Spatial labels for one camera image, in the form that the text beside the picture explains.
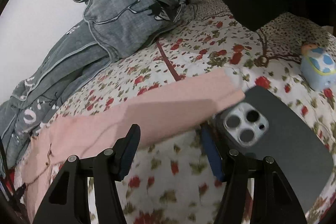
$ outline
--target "phone camera lens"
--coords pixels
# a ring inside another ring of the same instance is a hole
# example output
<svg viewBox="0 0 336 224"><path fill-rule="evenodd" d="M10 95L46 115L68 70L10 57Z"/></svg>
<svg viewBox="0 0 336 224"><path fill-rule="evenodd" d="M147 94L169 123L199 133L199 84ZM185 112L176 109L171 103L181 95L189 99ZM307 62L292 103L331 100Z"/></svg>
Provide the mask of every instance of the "phone camera lens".
<svg viewBox="0 0 336 224"><path fill-rule="evenodd" d="M249 143L254 138L254 132L251 129L245 129L241 132L239 138L243 143Z"/></svg>
<svg viewBox="0 0 336 224"><path fill-rule="evenodd" d="M255 111L255 110L250 110L249 112L247 112L247 115L246 115L246 119L249 121L249 122L256 122L257 120L259 120L259 112Z"/></svg>
<svg viewBox="0 0 336 224"><path fill-rule="evenodd" d="M240 118L236 115L232 115L227 118L226 126L228 128L237 128L240 125Z"/></svg>

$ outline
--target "blue gripper pad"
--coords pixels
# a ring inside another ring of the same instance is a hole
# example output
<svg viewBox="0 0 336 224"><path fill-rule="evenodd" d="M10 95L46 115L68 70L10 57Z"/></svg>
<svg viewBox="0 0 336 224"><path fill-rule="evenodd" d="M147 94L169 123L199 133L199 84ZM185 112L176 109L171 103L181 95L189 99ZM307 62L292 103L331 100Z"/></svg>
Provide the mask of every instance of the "blue gripper pad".
<svg viewBox="0 0 336 224"><path fill-rule="evenodd" d="M222 170L222 159L218 153L216 145L210 134L210 127L207 124L201 125L201 141L205 153L207 154L213 175L221 182L224 181L225 175Z"/></svg>

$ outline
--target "white wall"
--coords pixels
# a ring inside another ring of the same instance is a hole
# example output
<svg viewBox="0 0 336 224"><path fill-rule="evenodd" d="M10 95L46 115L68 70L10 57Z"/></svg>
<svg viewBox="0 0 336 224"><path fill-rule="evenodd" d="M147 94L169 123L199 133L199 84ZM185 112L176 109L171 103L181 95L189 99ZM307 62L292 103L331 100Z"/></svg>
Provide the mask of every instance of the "white wall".
<svg viewBox="0 0 336 224"><path fill-rule="evenodd" d="M0 104L82 19L84 7L72 0L9 0L0 16Z"/></svg>

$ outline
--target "screw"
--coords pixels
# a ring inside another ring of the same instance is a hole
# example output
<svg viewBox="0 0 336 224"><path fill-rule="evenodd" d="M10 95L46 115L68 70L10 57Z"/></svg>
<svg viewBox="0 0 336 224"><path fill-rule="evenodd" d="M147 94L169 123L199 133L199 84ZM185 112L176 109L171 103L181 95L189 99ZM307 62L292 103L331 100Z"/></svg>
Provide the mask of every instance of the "screw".
<svg viewBox="0 0 336 224"><path fill-rule="evenodd" d="M113 150L111 148L105 149L104 150L104 155L105 156L110 156L113 154Z"/></svg>
<svg viewBox="0 0 336 224"><path fill-rule="evenodd" d="M231 149L229 151L229 153L230 153L231 156L237 156L239 154L239 152L237 150L235 150L235 149Z"/></svg>
<svg viewBox="0 0 336 224"><path fill-rule="evenodd" d="M267 157L265 158L265 160L266 160L266 162L268 162L269 164L274 163L274 159L273 159L272 157L270 157L270 156L267 156Z"/></svg>
<svg viewBox="0 0 336 224"><path fill-rule="evenodd" d="M72 155L68 158L68 161L74 162L76 159L77 159L77 157L75 155Z"/></svg>

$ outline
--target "gray blanket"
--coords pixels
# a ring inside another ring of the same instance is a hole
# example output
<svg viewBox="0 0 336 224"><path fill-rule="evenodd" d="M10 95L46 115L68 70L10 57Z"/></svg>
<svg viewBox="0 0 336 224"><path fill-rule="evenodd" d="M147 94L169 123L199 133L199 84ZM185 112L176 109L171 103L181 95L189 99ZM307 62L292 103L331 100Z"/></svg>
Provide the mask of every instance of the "gray blanket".
<svg viewBox="0 0 336 224"><path fill-rule="evenodd" d="M148 46L174 28L185 0L74 0L83 20L50 50L38 70L0 106L0 135L7 163L21 159L57 109L111 62Z"/></svg>

